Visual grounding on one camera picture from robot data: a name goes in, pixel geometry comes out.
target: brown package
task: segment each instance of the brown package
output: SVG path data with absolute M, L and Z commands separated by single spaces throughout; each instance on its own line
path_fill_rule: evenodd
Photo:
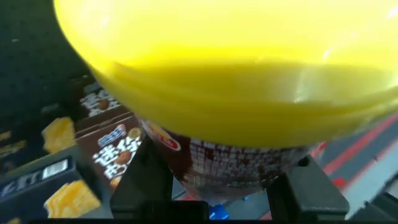
M 144 139 L 138 120 L 118 106 L 81 120 L 75 130 L 77 144 L 113 192 Z

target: package logo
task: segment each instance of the package logo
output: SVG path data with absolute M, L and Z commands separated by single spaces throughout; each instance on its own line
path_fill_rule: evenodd
M 178 143 L 175 139 L 173 139 L 166 131 L 164 131 L 162 128 L 158 127 L 157 125 L 151 123 L 151 122 L 143 122 L 143 126 L 149 134 L 151 134 L 153 137 L 158 139 L 160 142 L 165 144 L 167 147 L 179 151 L 181 150 L 181 145 Z
M 98 145 L 100 147 L 104 147 L 107 144 L 112 143 L 113 141 L 125 135 L 126 135 L 126 127 L 124 126 L 124 124 L 119 124 L 115 128 L 115 130 L 113 130 L 111 133 L 105 134 L 103 137 L 101 137 L 98 140 Z

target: chocolate snack package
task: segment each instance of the chocolate snack package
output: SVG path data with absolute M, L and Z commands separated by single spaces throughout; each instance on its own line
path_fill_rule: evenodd
M 210 205 L 262 190 L 314 148 L 227 146 L 140 122 L 187 192 Z
M 0 180 L 0 223 L 77 218 L 101 206 L 72 157 L 50 157 Z
M 138 120 L 123 106 L 81 120 L 76 142 L 113 192 L 145 138 Z
M 73 120 L 96 116 L 120 105 L 113 95 L 104 90 L 91 75 L 71 80 L 73 102 L 69 106 Z

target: snack box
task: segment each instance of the snack box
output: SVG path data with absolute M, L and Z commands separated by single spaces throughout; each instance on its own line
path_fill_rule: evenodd
M 76 218 L 101 206 L 71 156 L 51 155 L 0 179 L 0 223 Z
M 113 192 L 146 137 L 134 114 L 118 106 L 75 125 L 76 142 Z
M 120 105 L 91 75 L 71 80 L 73 96 L 68 114 L 74 121 L 96 116 Z

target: cracker picture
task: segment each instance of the cracker picture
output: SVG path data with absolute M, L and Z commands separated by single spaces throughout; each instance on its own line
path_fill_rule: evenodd
M 42 135 L 44 149 L 49 153 L 56 153 L 76 144 L 73 121 L 68 117 L 55 119 L 42 131 Z
M 48 218 L 77 218 L 101 206 L 83 180 L 65 184 L 45 202 Z

